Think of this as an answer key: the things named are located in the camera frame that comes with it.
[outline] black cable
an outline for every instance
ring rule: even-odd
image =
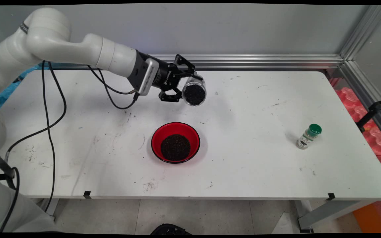
[[[132,93],[135,92],[134,89],[133,89],[132,91],[128,92],[128,93],[120,92],[120,91],[117,91],[117,90],[113,89],[112,87],[110,87],[109,85],[107,85],[107,84],[105,83],[105,81],[102,81],[102,80],[100,79],[100,77],[98,77],[98,75],[95,73],[95,71],[92,69],[92,67],[91,67],[90,65],[87,64],[87,66],[88,66],[88,68],[92,71],[92,73],[95,75],[95,77],[97,77],[97,79],[98,79],[101,83],[103,83],[104,86],[108,87],[108,88],[109,88],[110,90],[112,90],[113,92],[116,92],[116,93],[118,93],[118,94],[123,94],[123,95],[128,95],[128,94],[132,94]]]
[[[25,140],[25,139],[27,139],[27,138],[33,137],[33,136],[35,136],[35,135],[37,135],[37,134],[39,134],[39,133],[42,133],[42,132],[48,130],[49,128],[51,128],[51,127],[57,125],[57,123],[59,123],[59,121],[61,121],[61,119],[65,116],[65,112],[67,111],[67,104],[66,104],[66,102],[65,102],[65,97],[64,97],[63,91],[61,90],[61,87],[60,87],[60,85],[59,85],[59,83],[58,83],[57,77],[56,77],[55,74],[54,74],[53,67],[52,67],[51,63],[48,62],[48,64],[49,64],[49,66],[50,66],[51,74],[53,75],[54,81],[56,82],[57,87],[58,87],[58,89],[59,89],[59,91],[60,91],[60,95],[61,95],[61,97],[62,97],[62,99],[63,99],[63,104],[64,104],[64,111],[63,111],[63,114],[61,115],[61,117],[60,117],[56,122],[54,122],[52,125],[48,126],[47,128],[42,129],[42,130],[40,130],[40,131],[36,131],[35,133],[30,134],[30,135],[28,135],[28,136],[26,136],[26,137],[23,137],[23,138],[21,138],[20,140],[18,140],[17,142],[15,142],[14,144],[12,144],[12,145],[9,147],[9,149],[7,150],[7,153],[6,153],[6,155],[5,155],[5,161],[6,161],[6,162],[8,161],[9,154],[10,154],[11,150],[14,148],[14,146],[16,146],[18,143],[22,142],[23,140]]]
[[[132,103],[131,103],[130,105],[128,105],[127,107],[119,107],[119,106],[117,106],[117,105],[114,103],[114,101],[112,100],[111,95],[110,95],[110,92],[108,91],[108,87],[107,87],[106,81],[104,80],[104,75],[103,75],[103,73],[101,72],[100,69],[98,69],[98,71],[99,71],[100,74],[101,74],[101,78],[102,78],[104,87],[106,88],[107,95],[108,95],[108,97],[110,98],[110,101],[112,102],[112,104],[114,105],[114,107],[116,107],[116,108],[118,108],[118,109],[122,109],[122,110],[124,110],[124,109],[128,109],[129,107],[131,107],[131,106],[135,103],[135,101],[136,101],[136,100],[138,99],[138,97],[139,97],[139,93],[138,93],[138,92],[135,92],[135,95],[133,95],[133,101],[132,101]]]
[[[17,196],[19,195],[19,189],[20,189],[20,174],[19,174],[19,170],[16,168],[16,167],[13,167],[12,168],[15,172],[16,172],[16,178],[17,178],[17,184],[16,184],[16,192],[14,194],[14,199],[11,203],[11,206],[10,206],[10,209],[8,210],[8,213],[6,215],[6,218],[4,219],[4,223],[2,224],[1,228],[0,228],[0,232],[3,232],[4,231],[4,228],[8,222],[8,219],[11,217],[11,213],[13,212],[14,210],[14,206],[16,205],[16,202],[17,202]]]
[[[51,74],[53,74],[54,79],[55,74],[51,66],[51,62],[48,62],[51,70]],[[45,96],[45,76],[44,76],[44,65],[45,65],[45,60],[42,61],[42,91],[44,95],[44,107],[45,107],[45,115],[47,116],[47,127],[48,127],[48,138],[50,139],[51,143],[51,149],[53,150],[53,187],[51,189],[51,196],[50,200],[48,201],[47,207],[45,208],[45,212],[47,212],[48,207],[50,206],[51,200],[53,199],[53,194],[54,194],[54,183],[55,183],[55,178],[56,178],[56,152],[54,150],[54,143],[53,140],[51,139],[51,131],[50,131],[50,118],[48,117],[48,107],[47,107],[47,98]]]

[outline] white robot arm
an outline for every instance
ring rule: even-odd
[[[182,92],[177,89],[182,77],[189,77],[189,83],[197,81],[198,85],[205,86],[195,66],[180,55],[174,63],[166,63],[95,34],[87,34],[80,43],[69,42],[70,36],[70,22],[62,12],[51,8],[32,12],[13,35],[0,43],[0,93],[17,76],[43,60],[86,64],[110,71],[126,77],[141,96],[155,86],[161,89],[162,101],[177,102],[182,98]],[[179,65],[186,65],[187,70],[180,70]],[[174,89],[176,95],[166,95],[170,89]],[[5,123],[0,113],[0,148],[5,138]],[[0,183],[0,227],[13,197],[14,191]],[[19,194],[4,232],[56,230],[49,216]]]
[[[69,42],[70,36],[70,22],[62,12],[51,8],[32,12],[0,43],[0,92],[42,60],[89,64],[123,77],[132,73],[135,49],[95,34],[87,34],[81,43]]]

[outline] black seeds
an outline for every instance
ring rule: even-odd
[[[196,84],[187,86],[184,92],[186,101],[191,105],[199,105],[205,99],[204,89]]]
[[[191,145],[182,135],[171,135],[161,143],[161,152],[167,160],[181,161],[185,159],[191,151]]]

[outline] jar lid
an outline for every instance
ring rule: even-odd
[[[308,127],[307,133],[310,137],[317,137],[321,134],[321,127],[317,124],[311,124],[310,127]]]

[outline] red bowl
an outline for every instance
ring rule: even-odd
[[[179,134],[186,137],[186,139],[188,139],[190,143],[189,155],[181,161],[168,160],[164,158],[161,152],[161,143],[163,142],[163,140],[167,138],[168,136],[175,135],[175,134]],[[167,163],[171,163],[171,164],[180,164],[190,160],[192,157],[196,155],[200,145],[201,145],[201,141],[199,140],[199,135],[196,132],[196,130],[192,126],[189,126],[188,124],[181,123],[181,122],[171,122],[161,126],[155,131],[151,140],[151,147],[154,154],[160,160]]]

